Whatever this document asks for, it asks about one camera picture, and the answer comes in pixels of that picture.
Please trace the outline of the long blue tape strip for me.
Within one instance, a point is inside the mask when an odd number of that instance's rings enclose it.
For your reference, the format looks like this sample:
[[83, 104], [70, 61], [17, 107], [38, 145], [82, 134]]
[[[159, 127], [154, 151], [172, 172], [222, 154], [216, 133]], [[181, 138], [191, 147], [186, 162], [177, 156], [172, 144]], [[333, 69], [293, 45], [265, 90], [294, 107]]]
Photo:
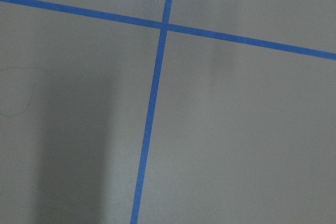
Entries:
[[218, 39], [229, 42], [236, 42], [244, 45], [251, 45], [263, 48], [269, 48], [274, 50], [293, 52], [296, 54], [314, 56], [318, 58], [335, 60], [334, 52], [321, 51], [316, 49], [310, 49], [305, 47], [299, 47], [294, 45], [287, 45], [278, 42], [272, 42], [267, 40], [249, 38], [244, 36], [220, 33], [216, 31], [198, 29], [193, 27], [181, 26], [176, 24], [168, 24], [154, 20], [136, 18], [131, 16], [119, 15], [114, 13], [107, 13], [98, 10], [91, 10], [86, 8], [68, 6], [63, 4], [39, 1], [39, 0], [1, 0], [4, 3], [28, 6], [33, 8], [46, 9], [56, 12], [68, 13], [79, 16], [92, 17], [97, 19], [109, 20], [113, 22], [131, 24], [142, 27], [149, 27], [155, 29], [165, 29], [167, 31], [172, 31], [181, 34], [194, 35], [205, 38]]

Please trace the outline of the crossing blue tape strip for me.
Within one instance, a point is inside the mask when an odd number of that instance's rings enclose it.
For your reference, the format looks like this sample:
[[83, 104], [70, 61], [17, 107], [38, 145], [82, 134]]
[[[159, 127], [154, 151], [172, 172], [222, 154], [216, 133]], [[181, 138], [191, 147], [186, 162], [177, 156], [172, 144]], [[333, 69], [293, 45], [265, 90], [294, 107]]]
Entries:
[[157, 96], [158, 96], [157, 94], [158, 94], [158, 89], [159, 89], [162, 63], [163, 63], [164, 52], [165, 52], [167, 25], [169, 24], [169, 21], [170, 21], [172, 2], [173, 0], [165, 0], [164, 2], [164, 8], [163, 8], [163, 14], [162, 14], [162, 20], [161, 20], [162, 27], [160, 28], [158, 46], [157, 46], [156, 57], [155, 57], [155, 64], [154, 64], [154, 69], [153, 69], [151, 90], [150, 90], [150, 96], [149, 96], [149, 104], [148, 104], [148, 110], [147, 110], [145, 126], [144, 126], [144, 134], [143, 134], [143, 141], [142, 141], [142, 146], [141, 146], [137, 180], [136, 180], [136, 185], [135, 185], [135, 190], [134, 190], [134, 198], [133, 198], [133, 204], [132, 204], [130, 224], [138, 223], [138, 218], [139, 218], [139, 213], [140, 213], [142, 191], [143, 191], [143, 186], [144, 186], [144, 181], [145, 181], [146, 165], [148, 161], [155, 107], [156, 107], [156, 101], [157, 101]]

